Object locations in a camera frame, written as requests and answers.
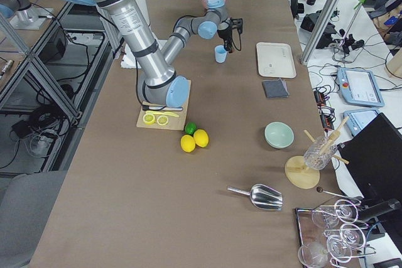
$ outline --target white desk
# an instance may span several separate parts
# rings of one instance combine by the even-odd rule
[[[314,6],[309,6],[305,3],[306,0],[299,0],[299,3],[303,3],[305,5],[305,14],[315,13],[318,10],[321,10],[324,7],[326,0],[317,0]],[[354,7],[358,3],[358,0],[340,0],[337,6],[339,11],[339,20],[335,18],[331,21],[335,25],[335,29],[339,32],[341,28],[346,29],[348,24],[350,23],[352,16],[354,14]],[[299,20],[295,20],[295,24],[298,30],[299,40],[301,43],[301,47],[304,48],[307,43],[311,33],[305,31],[300,28],[304,15],[300,15]],[[366,11],[361,8],[357,18],[352,25],[349,34],[353,34],[353,37],[356,40],[363,39],[365,41],[364,48],[372,53],[368,53],[366,50],[357,49],[350,53],[350,55],[346,58],[347,61],[353,61],[353,63],[340,63],[333,61],[332,49],[324,49],[324,50],[315,50],[312,58],[308,62],[308,70],[310,72],[310,81],[312,83],[312,87],[315,88],[317,86],[323,85],[331,85],[334,87],[334,81],[331,76],[323,76],[322,74],[329,75],[330,73],[336,72],[336,67],[327,66],[324,69],[322,66],[325,64],[333,64],[340,65],[341,67],[362,67],[368,68],[375,75],[377,83],[380,88],[392,88],[393,85],[385,79],[380,77],[389,79],[396,85],[401,85],[402,80],[395,77],[388,77],[384,70],[384,59],[389,54],[389,48],[383,42],[383,39],[380,35],[377,35],[378,32]],[[342,53],[337,55],[338,59],[342,58]],[[392,55],[388,56],[387,62],[392,59]],[[381,93],[385,102],[385,106],[383,108],[379,108],[381,112],[383,112],[388,119],[394,124],[395,127],[402,126],[402,90],[395,90],[389,92]],[[334,127],[337,127],[342,121],[342,113],[346,110],[354,110],[362,107],[354,106],[347,104],[343,98],[338,93],[330,94],[330,99],[328,104],[335,109],[335,115],[337,120],[334,122]],[[341,130],[341,135],[338,138],[337,142],[343,142],[351,140],[352,136],[348,129],[343,128]],[[334,160],[334,166],[337,166],[338,162]],[[357,188],[353,179],[351,178],[345,164],[341,163],[339,168],[336,170],[337,180],[339,184],[339,188],[344,191],[348,196],[357,196],[361,195],[361,192]],[[402,257],[399,250],[392,243],[391,239],[386,235],[381,239],[377,239],[375,241],[371,241],[370,244],[377,249],[377,254],[372,257],[367,258],[367,263],[375,263],[381,262],[382,260],[391,259],[393,257]]]

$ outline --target table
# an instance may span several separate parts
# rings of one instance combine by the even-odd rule
[[[326,0],[317,0],[314,6],[306,5],[306,0],[299,0],[300,3],[305,5],[305,14],[315,13],[321,10],[326,2]],[[358,0],[340,0],[337,9],[339,11],[339,18],[334,18],[332,22],[335,25],[335,29],[339,31],[341,28],[346,29],[353,15],[353,8],[357,4]],[[301,47],[304,47],[307,43],[310,33],[300,28],[301,22],[305,14],[301,14],[299,20],[295,20],[295,24],[298,30],[298,36],[300,39]],[[384,59],[388,57],[387,62],[392,59],[392,55],[389,55],[389,48],[384,43],[383,39],[376,28],[374,27],[372,21],[369,19],[366,11],[362,8],[353,23],[349,33],[353,34],[356,40],[363,39],[365,41],[365,50],[361,52],[361,49],[354,50],[350,53],[350,57],[347,58],[348,61],[353,61],[352,63],[339,63],[332,60],[332,50],[315,50],[311,60],[308,62],[308,70],[310,72],[310,81],[312,87],[331,85],[334,86],[334,81],[332,77],[324,76],[336,71],[334,66],[326,66],[322,68],[325,64],[340,65],[347,68],[367,68],[371,70],[376,77],[376,81],[380,88],[391,88],[392,85],[387,81],[390,80],[396,85],[401,85],[402,80],[389,77],[384,70]],[[395,90],[391,92],[381,92],[383,99],[385,101],[385,106],[379,108],[388,119],[394,124],[395,127],[402,126],[402,90]],[[361,109],[362,107],[354,106],[345,103],[343,98],[339,94],[329,95],[329,104],[335,109],[335,115],[337,120],[334,126],[337,127],[342,120],[342,113],[347,110]],[[343,128],[341,130],[341,135],[337,142],[345,142],[351,140],[352,136],[350,132]],[[336,170],[338,184],[340,189],[345,192],[348,196],[361,196],[361,192],[351,178],[346,165],[344,163],[339,164],[339,169]],[[372,264],[375,262],[381,262],[383,260],[391,259],[393,257],[402,257],[400,251],[395,247],[392,240],[389,238],[388,234],[385,237],[377,239],[370,242],[373,247],[377,249],[377,254],[372,257],[367,258],[367,263]]]
[[[200,0],[147,0],[151,27],[166,39],[176,19],[202,15]],[[30,267],[299,267],[295,207],[328,196],[286,178],[288,158],[322,134],[307,69],[287,0],[227,0],[244,18],[242,51],[214,62],[215,37],[190,39],[173,66],[192,80],[187,119],[210,136],[187,154],[180,131],[136,128],[135,72],[112,66]],[[287,43],[297,77],[288,99],[266,99],[257,74],[256,43]],[[264,141],[282,121],[294,143]],[[338,191],[333,169],[319,185]],[[282,192],[283,209],[265,212],[226,190],[264,183]]]

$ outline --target computer monitor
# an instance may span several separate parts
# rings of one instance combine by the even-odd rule
[[[402,135],[383,113],[351,141],[340,144],[339,151],[350,161],[347,169],[365,200],[402,202]],[[381,215],[379,220],[402,252],[402,210]]]

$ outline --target halved lemon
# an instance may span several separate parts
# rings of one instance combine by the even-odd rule
[[[146,125],[152,125],[155,122],[155,115],[149,113],[144,114],[143,122]]]
[[[159,126],[165,126],[165,125],[167,125],[169,123],[169,117],[167,117],[165,115],[159,115],[157,120],[156,120],[156,123]]]

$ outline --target green lime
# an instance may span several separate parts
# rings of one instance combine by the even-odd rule
[[[188,122],[187,125],[184,127],[184,132],[188,135],[193,135],[195,130],[197,130],[197,125],[193,122]]]

